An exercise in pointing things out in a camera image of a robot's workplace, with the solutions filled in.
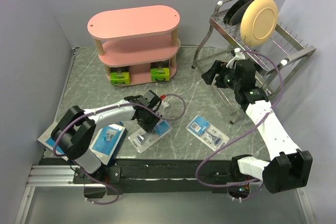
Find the green black Gillette Labs box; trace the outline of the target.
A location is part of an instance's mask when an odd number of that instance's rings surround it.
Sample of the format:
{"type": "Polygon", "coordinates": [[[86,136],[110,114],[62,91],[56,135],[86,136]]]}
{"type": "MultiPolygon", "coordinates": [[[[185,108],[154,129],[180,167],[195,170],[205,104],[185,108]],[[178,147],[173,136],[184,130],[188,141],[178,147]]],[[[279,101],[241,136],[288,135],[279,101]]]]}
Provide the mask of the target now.
{"type": "Polygon", "coordinates": [[[152,81],[169,81],[170,69],[169,61],[158,61],[150,64],[150,75],[152,81]]]}

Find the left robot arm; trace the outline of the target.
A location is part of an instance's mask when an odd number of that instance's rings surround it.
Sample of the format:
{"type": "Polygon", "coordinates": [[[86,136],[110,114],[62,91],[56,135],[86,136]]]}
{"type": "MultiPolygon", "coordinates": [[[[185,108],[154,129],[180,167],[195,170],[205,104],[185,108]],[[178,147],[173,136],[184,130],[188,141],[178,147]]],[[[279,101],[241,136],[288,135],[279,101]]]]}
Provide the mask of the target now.
{"type": "Polygon", "coordinates": [[[96,131],[118,122],[136,120],[146,132],[151,132],[161,119],[159,110],[162,99],[149,90],[145,95],[128,96],[107,106],[95,109],[68,109],[51,133],[54,140],[52,152],[65,156],[86,171],[85,176],[93,183],[104,177],[102,162],[90,150],[91,139],[96,131]]]}

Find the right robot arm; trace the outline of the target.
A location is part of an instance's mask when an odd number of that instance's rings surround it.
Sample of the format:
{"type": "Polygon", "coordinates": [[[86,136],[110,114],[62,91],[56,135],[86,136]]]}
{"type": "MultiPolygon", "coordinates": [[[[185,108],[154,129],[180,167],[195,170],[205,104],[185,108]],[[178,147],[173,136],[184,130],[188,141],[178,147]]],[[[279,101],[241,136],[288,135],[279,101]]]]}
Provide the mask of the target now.
{"type": "Polygon", "coordinates": [[[261,180],[274,194],[305,187],[308,183],[313,157],[302,151],[290,138],[276,117],[265,91],[256,85],[256,67],[249,60],[222,62],[215,60],[211,68],[202,74],[207,85],[233,90],[237,103],[253,121],[262,137],[270,161],[251,155],[233,157],[229,173],[235,181],[249,176],[261,180]]]}

